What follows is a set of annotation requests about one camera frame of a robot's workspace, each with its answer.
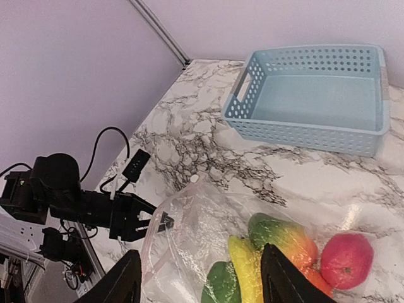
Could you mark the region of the green fake cabbage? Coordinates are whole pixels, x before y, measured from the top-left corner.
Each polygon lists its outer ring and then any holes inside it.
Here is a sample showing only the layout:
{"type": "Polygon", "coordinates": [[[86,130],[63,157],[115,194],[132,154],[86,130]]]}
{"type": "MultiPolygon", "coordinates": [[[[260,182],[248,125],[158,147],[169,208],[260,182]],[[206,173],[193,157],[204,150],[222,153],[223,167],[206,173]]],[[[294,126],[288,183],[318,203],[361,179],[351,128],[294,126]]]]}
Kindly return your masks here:
{"type": "Polygon", "coordinates": [[[239,281],[231,261],[218,261],[212,265],[201,302],[242,302],[239,281]]]}

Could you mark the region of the yellow fake banana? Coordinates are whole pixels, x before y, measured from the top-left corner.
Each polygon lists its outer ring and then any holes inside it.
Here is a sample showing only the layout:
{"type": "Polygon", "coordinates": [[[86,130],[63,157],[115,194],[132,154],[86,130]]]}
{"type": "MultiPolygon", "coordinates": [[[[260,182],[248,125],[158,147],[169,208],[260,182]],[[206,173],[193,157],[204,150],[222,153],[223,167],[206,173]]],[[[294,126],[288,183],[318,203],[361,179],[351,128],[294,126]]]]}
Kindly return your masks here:
{"type": "Polygon", "coordinates": [[[249,239],[230,236],[229,253],[241,290],[242,302],[264,302],[261,280],[261,253],[249,239]]]}

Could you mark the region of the green orange fake mango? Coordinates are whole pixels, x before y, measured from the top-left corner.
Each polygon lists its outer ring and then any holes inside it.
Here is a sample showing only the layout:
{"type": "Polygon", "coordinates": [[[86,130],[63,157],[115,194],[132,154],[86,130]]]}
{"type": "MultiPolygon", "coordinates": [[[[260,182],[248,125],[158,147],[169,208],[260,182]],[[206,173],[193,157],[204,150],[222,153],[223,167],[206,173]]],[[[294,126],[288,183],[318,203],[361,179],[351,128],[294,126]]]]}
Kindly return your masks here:
{"type": "Polygon", "coordinates": [[[310,267],[317,260],[317,245],[298,223],[256,213],[249,219],[247,229],[253,247],[259,251],[273,244],[298,268],[310,267]]]}

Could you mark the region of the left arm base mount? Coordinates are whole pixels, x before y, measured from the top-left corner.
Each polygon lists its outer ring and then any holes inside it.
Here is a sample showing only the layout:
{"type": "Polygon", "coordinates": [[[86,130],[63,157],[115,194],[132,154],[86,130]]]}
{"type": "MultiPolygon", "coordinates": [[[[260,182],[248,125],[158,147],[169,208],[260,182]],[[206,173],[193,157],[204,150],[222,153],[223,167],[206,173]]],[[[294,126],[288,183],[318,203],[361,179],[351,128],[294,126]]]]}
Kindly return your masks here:
{"type": "Polygon", "coordinates": [[[94,270],[78,229],[70,227],[67,232],[62,233],[55,228],[47,227],[42,233],[44,239],[39,254],[53,262],[70,263],[68,269],[78,277],[78,280],[81,283],[88,281],[94,270]]]}

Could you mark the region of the orange fake orange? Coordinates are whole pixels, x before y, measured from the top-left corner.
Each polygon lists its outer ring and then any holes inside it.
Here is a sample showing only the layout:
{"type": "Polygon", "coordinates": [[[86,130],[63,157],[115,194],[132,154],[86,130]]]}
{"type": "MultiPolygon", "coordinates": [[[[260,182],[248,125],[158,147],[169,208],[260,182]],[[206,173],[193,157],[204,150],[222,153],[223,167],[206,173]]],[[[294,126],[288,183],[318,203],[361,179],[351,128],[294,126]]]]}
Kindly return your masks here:
{"type": "Polygon", "coordinates": [[[327,296],[333,296],[331,285],[321,276],[321,274],[312,268],[303,268],[300,271],[316,288],[320,289],[327,296]]]}

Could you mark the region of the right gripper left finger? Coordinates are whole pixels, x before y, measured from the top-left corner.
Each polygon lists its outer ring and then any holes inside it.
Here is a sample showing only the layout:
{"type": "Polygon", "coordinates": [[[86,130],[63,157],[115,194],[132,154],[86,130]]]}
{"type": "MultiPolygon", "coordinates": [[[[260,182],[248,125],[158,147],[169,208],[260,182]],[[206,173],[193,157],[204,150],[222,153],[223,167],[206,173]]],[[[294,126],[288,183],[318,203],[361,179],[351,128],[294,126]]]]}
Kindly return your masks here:
{"type": "Polygon", "coordinates": [[[77,303],[140,303],[141,258],[129,250],[77,303]]]}

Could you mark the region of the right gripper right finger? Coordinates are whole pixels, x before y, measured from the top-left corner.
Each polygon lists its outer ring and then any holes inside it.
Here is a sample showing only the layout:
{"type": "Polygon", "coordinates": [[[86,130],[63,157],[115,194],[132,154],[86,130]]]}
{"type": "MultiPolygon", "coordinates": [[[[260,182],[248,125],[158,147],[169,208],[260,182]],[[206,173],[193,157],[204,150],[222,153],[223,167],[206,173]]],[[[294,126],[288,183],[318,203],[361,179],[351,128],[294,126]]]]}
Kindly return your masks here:
{"type": "Polygon", "coordinates": [[[261,257],[263,300],[279,303],[335,303],[314,286],[273,244],[266,244],[261,257]]]}

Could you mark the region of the clear zip top bag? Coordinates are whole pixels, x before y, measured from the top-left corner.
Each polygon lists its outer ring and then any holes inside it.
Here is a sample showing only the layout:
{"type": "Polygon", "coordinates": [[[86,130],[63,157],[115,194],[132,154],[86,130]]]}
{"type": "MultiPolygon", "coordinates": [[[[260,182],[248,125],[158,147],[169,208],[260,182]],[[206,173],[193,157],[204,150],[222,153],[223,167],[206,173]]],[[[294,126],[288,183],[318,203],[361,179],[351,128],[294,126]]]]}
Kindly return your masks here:
{"type": "Polygon", "coordinates": [[[206,277],[218,261],[231,261],[228,240],[234,235],[249,239],[248,222],[256,213],[295,222],[315,242],[318,257],[310,267],[320,274],[321,253],[336,234],[362,234],[374,250],[367,279],[348,289],[333,288],[335,302],[353,302],[364,293],[376,259],[376,238],[353,228],[348,211],[333,212],[325,206],[306,203],[276,205],[244,194],[229,194],[204,178],[197,178],[166,199],[154,215],[165,211],[174,219],[171,229],[146,233],[141,251],[143,302],[201,302],[206,277]]]}

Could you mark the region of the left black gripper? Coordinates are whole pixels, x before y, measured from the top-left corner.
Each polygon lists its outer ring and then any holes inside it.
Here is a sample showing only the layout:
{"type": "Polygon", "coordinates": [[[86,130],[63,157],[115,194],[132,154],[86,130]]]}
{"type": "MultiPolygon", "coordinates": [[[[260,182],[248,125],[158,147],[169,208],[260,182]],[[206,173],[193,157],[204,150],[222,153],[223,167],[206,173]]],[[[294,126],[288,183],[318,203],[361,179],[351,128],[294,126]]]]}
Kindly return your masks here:
{"type": "Polygon", "coordinates": [[[112,204],[109,238],[134,242],[144,238],[149,230],[151,233],[159,233],[171,229],[174,226],[174,219],[165,211],[153,215],[156,209],[156,206],[136,194],[118,194],[112,204]],[[153,216],[140,220],[139,215],[142,211],[153,216]]]}

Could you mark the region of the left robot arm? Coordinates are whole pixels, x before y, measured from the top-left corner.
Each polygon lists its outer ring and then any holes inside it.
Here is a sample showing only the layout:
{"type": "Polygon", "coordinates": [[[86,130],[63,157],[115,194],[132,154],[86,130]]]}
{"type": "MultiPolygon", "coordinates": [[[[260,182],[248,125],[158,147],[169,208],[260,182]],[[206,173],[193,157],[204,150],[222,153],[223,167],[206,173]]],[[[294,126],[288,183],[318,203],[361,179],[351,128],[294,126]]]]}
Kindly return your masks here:
{"type": "Polygon", "coordinates": [[[145,237],[150,224],[139,218],[140,213],[151,215],[157,209],[133,193],[118,192],[111,198],[83,190],[78,163],[65,153],[37,157],[26,171],[9,167],[1,176],[6,180],[1,207],[24,222],[44,225],[51,215],[91,228],[107,228],[110,239],[134,242],[145,237]]]}

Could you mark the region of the red fake apple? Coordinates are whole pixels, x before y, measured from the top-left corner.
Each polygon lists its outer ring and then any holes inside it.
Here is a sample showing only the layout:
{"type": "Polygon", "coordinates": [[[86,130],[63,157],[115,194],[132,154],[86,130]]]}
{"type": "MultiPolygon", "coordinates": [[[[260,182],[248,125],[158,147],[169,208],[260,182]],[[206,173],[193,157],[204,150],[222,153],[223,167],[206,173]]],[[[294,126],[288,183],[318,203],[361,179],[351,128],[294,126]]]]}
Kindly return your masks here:
{"type": "Polygon", "coordinates": [[[338,290],[363,283],[371,270],[374,250],[362,234],[336,234],[325,245],[320,260],[322,277],[338,290]]]}

